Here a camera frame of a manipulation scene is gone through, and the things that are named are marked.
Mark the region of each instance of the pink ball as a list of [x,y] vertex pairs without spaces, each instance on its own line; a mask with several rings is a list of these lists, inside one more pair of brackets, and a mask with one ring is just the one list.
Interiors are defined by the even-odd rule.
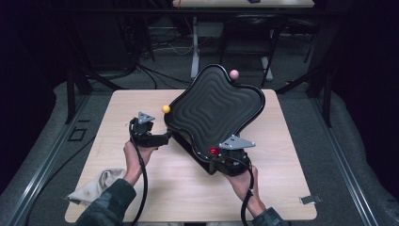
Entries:
[[236,80],[239,75],[240,75],[240,73],[237,70],[231,70],[230,71],[230,78],[232,80]]

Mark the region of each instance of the dark background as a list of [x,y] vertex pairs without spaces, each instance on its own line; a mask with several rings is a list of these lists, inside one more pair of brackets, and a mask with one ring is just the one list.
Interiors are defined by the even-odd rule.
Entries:
[[[399,199],[399,8],[393,2],[355,1],[333,89],[359,129],[369,165]],[[0,4],[3,192],[51,116],[53,88],[65,82],[78,56],[59,23],[34,1]]]

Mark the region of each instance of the gray carpet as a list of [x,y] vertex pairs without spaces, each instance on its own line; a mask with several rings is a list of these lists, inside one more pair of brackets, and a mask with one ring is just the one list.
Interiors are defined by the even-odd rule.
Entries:
[[[217,40],[204,40],[201,44],[200,67],[218,62],[216,44]],[[271,68],[275,80],[266,83],[265,87],[267,89],[278,89],[285,85],[285,81],[293,80],[302,75],[307,70],[307,64],[302,61],[308,46],[309,43],[304,38],[287,37],[280,39],[276,58]],[[141,59],[141,64],[172,78],[190,81],[191,57],[192,52],[186,55],[178,55],[173,49],[156,50],[155,61],[144,57]],[[253,59],[248,59],[248,61],[251,61],[249,63],[256,63],[256,60]],[[225,67],[228,71],[232,69],[228,62],[226,62]],[[260,72],[248,70],[242,71],[241,74],[243,76],[240,77],[239,82],[255,86],[261,84],[262,78],[260,76],[262,74]],[[112,81],[128,89],[185,89],[187,87],[182,82],[159,74],[145,73],[142,70],[137,70],[129,76]],[[72,132],[67,134],[67,140],[60,147],[61,152],[52,172],[55,172],[97,133],[111,92],[96,81],[91,81],[91,84],[95,91],[89,96],[88,102],[78,115],[77,121],[72,125],[72,128],[76,127],[75,133],[73,136],[71,136]],[[323,130],[323,123],[317,118],[318,112],[314,110],[311,100],[304,94],[306,86],[304,84],[287,94],[279,95],[279,101],[311,193],[319,194],[323,201],[316,204],[318,216],[315,220],[293,222],[293,225],[364,225],[337,167],[330,141]],[[7,224],[12,210],[24,194],[30,179],[49,152],[52,151],[56,142],[55,139],[63,129],[67,113],[65,84],[60,85],[55,92],[57,103],[52,118],[21,166],[20,171],[0,197],[0,225]],[[336,95],[333,95],[332,99],[331,121],[333,130],[379,224],[399,224],[390,218],[384,209],[386,201],[391,197],[381,187],[375,175],[365,163],[359,134],[348,116],[342,100]],[[76,130],[80,131],[79,133],[86,131],[81,141],[71,141],[71,139],[79,139],[82,136]],[[73,158],[43,189],[31,213],[29,225],[68,225],[64,220],[68,202],[64,201],[62,197],[74,190],[90,147],[91,144]]]

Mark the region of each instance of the desk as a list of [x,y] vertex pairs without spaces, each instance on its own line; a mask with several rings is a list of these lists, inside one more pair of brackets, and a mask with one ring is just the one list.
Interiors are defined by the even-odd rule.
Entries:
[[[175,8],[312,8],[312,0],[261,0],[260,3],[249,3],[248,0],[173,0]],[[200,51],[198,48],[198,22],[193,20],[193,63],[191,66],[191,78],[195,78],[199,72]],[[263,68],[267,66],[267,57],[262,57]],[[271,70],[267,73],[267,81],[273,81]]]
[[[165,133],[161,107],[182,92],[173,89],[114,92],[77,187],[107,168],[125,168],[122,148],[129,139],[129,121],[138,111],[155,117],[153,134]],[[256,147],[246,151],[259,169],[261,199],[286,220],[314,219],[314,205],[299,202],[299,197],[311,194],[277,95],[269,89],[263,92],[266,100],[263,113],[241,133],[241,137],[256,142]],[[152,155],[147,172],[149,191],[141,222],[241,220],[242,203],[229,182],[219,172],[208,175],[173,138]],[[125,221],[133,221],[136,216],[143,191],[142,177],[135,189],[137,197],[129,206]],[[75,222],[84,209],[70,203],[65,219]]]

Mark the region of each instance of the metal bracket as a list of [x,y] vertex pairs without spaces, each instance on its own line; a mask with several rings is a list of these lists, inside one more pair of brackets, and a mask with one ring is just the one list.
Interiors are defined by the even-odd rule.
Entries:
[[155,120],[155,117],[147,115],[141,111],[138,112],[138,123],[139,124],[144,124],[148,121],[153,121],[153,120]]
[[236,135],[231,135],[231,137],[219,143],[219,148],[226,150],[238,150],[255,146],[255,142],[242,139]]
[[299,202],[302,204],[316,204],[318,202],[321,202],[323,199],[320,197],[320,195],[314,195],[314,196],[307,196],[307,197],[299,197]]

